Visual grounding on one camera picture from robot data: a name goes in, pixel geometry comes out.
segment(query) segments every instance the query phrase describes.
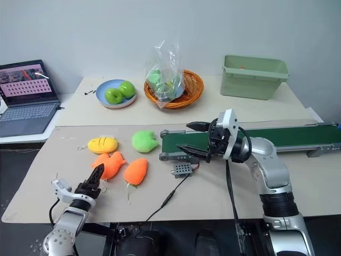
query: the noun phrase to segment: orange plush carrot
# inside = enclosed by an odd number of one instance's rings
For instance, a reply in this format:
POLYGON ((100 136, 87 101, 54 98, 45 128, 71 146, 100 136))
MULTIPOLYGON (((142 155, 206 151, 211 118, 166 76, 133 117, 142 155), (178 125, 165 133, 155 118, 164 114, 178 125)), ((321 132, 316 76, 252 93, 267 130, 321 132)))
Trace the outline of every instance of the orange plush carrot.
POLYGON ((99 155, 91 167, 95 168, 100 164, 104 164, 104 172, 101 179, 109 180, 116 175, 121 165, 123 165, 125 162, 126 161, 123 159, 122 154, 118 151, 113 153, 111 157, 108 155, 108 153, 103 153, 99 155))
POLYGON ((140 184, 147 173, 147 159, 139 158, 132 162, 124 171, 124 179, 132 185, 140 184))

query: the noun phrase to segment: green plush toy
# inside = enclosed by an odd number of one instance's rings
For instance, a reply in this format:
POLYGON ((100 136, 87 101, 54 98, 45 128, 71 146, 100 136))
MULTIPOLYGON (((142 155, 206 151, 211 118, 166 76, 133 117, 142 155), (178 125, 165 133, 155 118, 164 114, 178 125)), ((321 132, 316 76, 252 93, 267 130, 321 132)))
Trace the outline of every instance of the green plush toy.
POLYGON ((138 131, 132 137, 133 147, 140 153, 151 152, 159 145, 153 131, 138 131))

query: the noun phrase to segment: green conveyor belt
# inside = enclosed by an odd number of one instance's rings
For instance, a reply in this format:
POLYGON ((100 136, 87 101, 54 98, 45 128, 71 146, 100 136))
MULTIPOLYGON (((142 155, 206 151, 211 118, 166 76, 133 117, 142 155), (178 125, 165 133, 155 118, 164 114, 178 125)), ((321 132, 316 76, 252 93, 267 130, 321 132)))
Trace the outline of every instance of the green conveyor belt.
MULTIPOLYGON (((250 137, 262 137, 279 147, 329 145, 341 143, 341 131, 335 125, 304 126, 248 130, 250 137)), ((188 144, 207 149, 207 133, 174 133, 163 136, 162 152, 179 152, 177 144, 188 144)))

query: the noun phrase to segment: laptop screen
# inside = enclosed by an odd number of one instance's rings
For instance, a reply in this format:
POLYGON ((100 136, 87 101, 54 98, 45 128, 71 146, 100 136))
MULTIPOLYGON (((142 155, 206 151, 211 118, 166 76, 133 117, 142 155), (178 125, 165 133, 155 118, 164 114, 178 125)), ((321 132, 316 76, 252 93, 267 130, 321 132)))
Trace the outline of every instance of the laptop screen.
POLYGON ((41 60, 0 66, 0 95, 8 106, 58 100, 41 60))

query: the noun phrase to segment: table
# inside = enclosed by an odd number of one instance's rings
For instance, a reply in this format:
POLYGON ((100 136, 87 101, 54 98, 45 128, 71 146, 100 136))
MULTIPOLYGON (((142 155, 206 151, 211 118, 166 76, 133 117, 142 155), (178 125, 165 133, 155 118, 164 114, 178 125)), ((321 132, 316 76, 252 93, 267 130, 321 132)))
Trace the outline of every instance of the table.
MULTIPOLYGON (((59 94, 58 98, 60 100, 60 106, 66 108, 69 100, 72 97, 72 93, 64 93, 59 94)), ((3 100, 1 100, 0 113, 5 112, 7 106, 3 100)), ((44 130, 43 133, 40 134, 31 134, 31 135, 22 135, 22 136, 10 136, 10 137, 1 137, 0 144, 9 144, 9 143, 37 143, 37 142, 45 142, 49 136, 51 135, 52 130, 55 127, 55 124, 64 110, 57 110, 57 112, 52 117, 48 126, 44 130)))
MULTIPOLYGON (((193 106, 179 111, 160 111, 143 96, 141 87, 137 87, 138 98, 131 106, 120 110, 106 109, 99 104, 95 94, 84 95, 84 92, 96 89, 110 78, 84 78, 68 108, 62 113, 58 127, 32 163, 2 220, 13 223, 48 222, 48 209, 55 201, 50 182, 58 175, 58 178, 65 178, 75 188, 88 177, 92 171, 90 164, 96 155, 87 149, 77 148, 91 138, 101 135, 118 138, 119 150, 127 161, 146 157, 149 170, 143 184, 137 190, 130 191, 128 202, 121 170, 107 183, 108 190, 97 199, 97 207, 91 212, 88 222, 142 221, 161 205, 179 180, 170 174, 173 168, 171 162, 158 160, 160 147, 145 155, 132 149, 131 136, 134 131, 154 130, 158 136, 163 129, 184 129, 184 124, 190 121, 210 121, 228 108, 235 109, 244 128, 314 123, 287 84, 282 84, 271 100, 262 101, 222 96, 218 90, 221 76, 202 78, 205 83, 202 97, 193 106)), ((135 85, 143 84, 142 80, 129 80, 135 85)), ((338 186, 341 178, 338 171, 341 163, 339 154, 307 158, 304 153, 296 153, 280 157, 290 170, 296 202, 305 216, 341 213, 340 204, 330 205, 325 200, 331 194, 341 192, 338 186)), ((203 163, 152 220, 233 219, 224 169, 223 161, 214 161, 209 165, 203 163)), ((231 169, 240 217, 261 218, 261 201, 246 166, 232 164, 231 169)), ((55 217, 63 207, 65 205, 60 204, 55 209, 55 217)))

